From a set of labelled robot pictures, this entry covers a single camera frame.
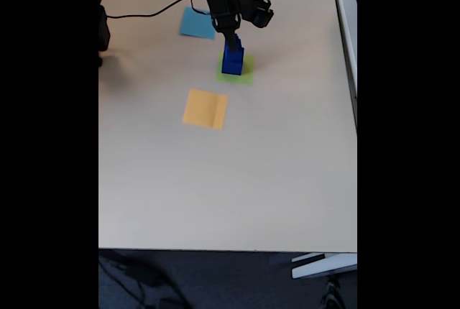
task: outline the black cable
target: black cable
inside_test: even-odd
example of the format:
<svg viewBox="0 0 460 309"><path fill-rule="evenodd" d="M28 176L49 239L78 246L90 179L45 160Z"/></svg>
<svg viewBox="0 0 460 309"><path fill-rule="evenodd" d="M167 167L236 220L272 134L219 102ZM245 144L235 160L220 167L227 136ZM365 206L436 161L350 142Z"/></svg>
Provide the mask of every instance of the black cable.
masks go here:
<svg viewBox="0 0 460 309"><path fill-rule="evenodd" d="M164 11L166 11L167 9L170 9L171 7L173 7L174 5L176 4L179 4L182 0L176 0L174 1L173 3L167 5L164 9L156 12L156 13L153 13L153 14L126 14L124 16L107 16L107 18L112 18L112 19L121 19L121 18L132 18L132 17L144 17L144 18L149 18L149 17L155 17L157 16L158 14L160 13L163 13Z"/></svg>
<svg viewBox="0 0 460 309"><path fill-rule="evenodd" d="M205 13L205 12L203 12L203 11L199 11L199 10L195 9L195 7L193 7L193 0L190 0L190 5L191 5L191 7L192 7L192 10L195 11L196 13L203 14L203 15L205 15L205 16L208 15L207 13Z"/></svg>
<svg viewBox="0 0 460 309"><path fill-rule="evenodd" d="M107 269L102 265L100 260L98 260L98 262L99 262L99 266L101 266L101 269L103 270L103 272L106 274L107 277L109 277L116 284L118 284L128 295L133 297L140 305L143 305L144 307L147 307L147 305L143 301L141 301L134 293L129 291L128 288L126 286L124 286L122 282L120 282L118 279L115 278L115 276L110 274L109 271L107 271Z"/></svg>

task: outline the gray carpet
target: gray carpet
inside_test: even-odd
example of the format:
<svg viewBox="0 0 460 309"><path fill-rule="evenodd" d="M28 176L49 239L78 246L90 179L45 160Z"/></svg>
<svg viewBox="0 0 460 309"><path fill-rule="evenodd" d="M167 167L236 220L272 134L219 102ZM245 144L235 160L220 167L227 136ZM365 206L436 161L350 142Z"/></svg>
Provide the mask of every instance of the gray carpet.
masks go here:
<svg viewBox="0 0 460 309"><path fill-rule="evenodd" d="M326 278L293 280L289 264L280 264L275 253L125 251L166 271L193 309L318 309L326 291ZM140 294L134 280L112 267L107 270L132 292ZM338 276L346 309L357 308L357 272ZM146 303L175 296L168 288L145 287ZM101 309L135 309L139 305L99 267Z"/></svg>

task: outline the blue square paper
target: blue square paper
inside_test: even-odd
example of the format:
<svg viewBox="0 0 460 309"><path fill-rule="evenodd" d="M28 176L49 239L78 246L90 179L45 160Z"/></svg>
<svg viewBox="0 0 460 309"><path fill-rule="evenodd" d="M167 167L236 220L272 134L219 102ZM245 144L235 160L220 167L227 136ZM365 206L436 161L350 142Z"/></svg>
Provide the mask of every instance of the blue square paper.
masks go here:
<svg viewBox="0 0 460 309"><path fill-rule="evenodd" d="M187 36L195 36L214 40L216 30L213 27L211 16L199 14L192 10L191 7L186 7L184 17L180 25L180 34Z"/></svg>

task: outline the blue cube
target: blue cube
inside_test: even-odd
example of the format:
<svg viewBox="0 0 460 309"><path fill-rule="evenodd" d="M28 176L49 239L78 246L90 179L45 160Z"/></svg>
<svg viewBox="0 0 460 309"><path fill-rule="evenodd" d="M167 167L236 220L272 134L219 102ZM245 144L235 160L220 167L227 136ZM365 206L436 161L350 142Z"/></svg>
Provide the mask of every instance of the blue cube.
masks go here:
<svg viewBox="0 0 460 309"><path fill-rule="evenodd" d="M232 52L229 49L227 41L225 41L224 58L222 60L222 73L241 75L243 72L244 48L241 46L242 41L235 34L236 51Z"/></svg>

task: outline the paper square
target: paper square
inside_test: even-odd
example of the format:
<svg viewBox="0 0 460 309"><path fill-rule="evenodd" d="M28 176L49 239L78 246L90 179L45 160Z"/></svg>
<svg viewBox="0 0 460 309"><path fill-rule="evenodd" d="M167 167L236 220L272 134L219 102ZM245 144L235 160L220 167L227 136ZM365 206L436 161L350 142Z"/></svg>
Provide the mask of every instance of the paper square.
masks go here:
<svg viewBox="0 0 460 309"><path fill-rule="evenodd" d="M243 57L243 71L241 75L224 74L222 73L222 60L224 53L222 52L217 62L217 81L224 81L226 83L252 85L254 80L254 64L255 59L252 55L244 55Z"/></svg>
<svg viewBox="0 0 460 309"><path fill-rule="evenodd" d="M196 13L191 7L186 7L184 9L179 33L210 40L214 40L216 36L216 30L213 27L211 16Z"/></svg>
<svg viewBox="0 0 460 309"><path fill-rule="evenodd" d="M214 129L224 127L225 110L229 97L192 88L182 122Z"/></svg>

